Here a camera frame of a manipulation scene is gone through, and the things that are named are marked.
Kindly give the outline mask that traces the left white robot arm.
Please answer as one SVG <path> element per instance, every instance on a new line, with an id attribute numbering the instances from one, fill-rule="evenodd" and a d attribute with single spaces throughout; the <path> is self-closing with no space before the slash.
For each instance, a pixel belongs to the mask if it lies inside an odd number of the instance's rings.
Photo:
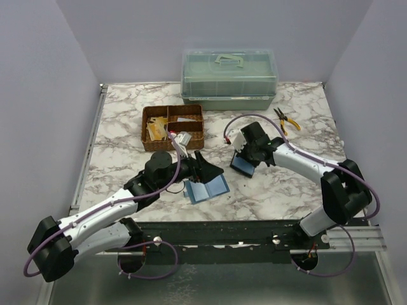
<path id="1" fill-rule="evenodd" d="M 41 275 L 53 282 L 66 275 L 74 263 L 86 255 L 123 247 L 136 250 L 141 236 L 134 221 L 127 217 L 150 206 L 172 184 L 188 179 L 209 183 L 223 169 L 209 163 L 200 151 L 193 156 L 157 151 L 135 177 L 101 203 L 72 216 L 42 219 L 27 246 L 24 276 Z"/>

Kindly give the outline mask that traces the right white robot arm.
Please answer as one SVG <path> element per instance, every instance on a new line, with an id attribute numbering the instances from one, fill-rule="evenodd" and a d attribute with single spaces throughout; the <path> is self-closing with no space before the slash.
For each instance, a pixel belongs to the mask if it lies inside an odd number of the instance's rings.
<path id="1" fill-rule="evenodd" d="M 335 225 L 344 225 L 372 202 L 369 189 L 357 164 L 324 161 L 307 154 L 282 137 L 271 139 L 258 122 L 251 123 L 230 137 L 235 156 L 245 165 L 256 168 L 260 163 L 291 170 L 321 187 L 322 205 L 298 223 L 293 243 L 306 249 L 315 235 Z"/>

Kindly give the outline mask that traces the black leather card holder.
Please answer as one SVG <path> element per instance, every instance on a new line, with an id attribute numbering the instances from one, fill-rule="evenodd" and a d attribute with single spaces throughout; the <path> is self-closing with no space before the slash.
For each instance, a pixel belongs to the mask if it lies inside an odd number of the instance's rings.
<path id="1" fill-rule="evenodd" d="M 255 167 L 245 159 L 239 157 L 238 152 L 234 152 L 234 155 L 231 159 L 230 167 L 236 172 L 248 178 L 252 178 L 255 171 Z"/>

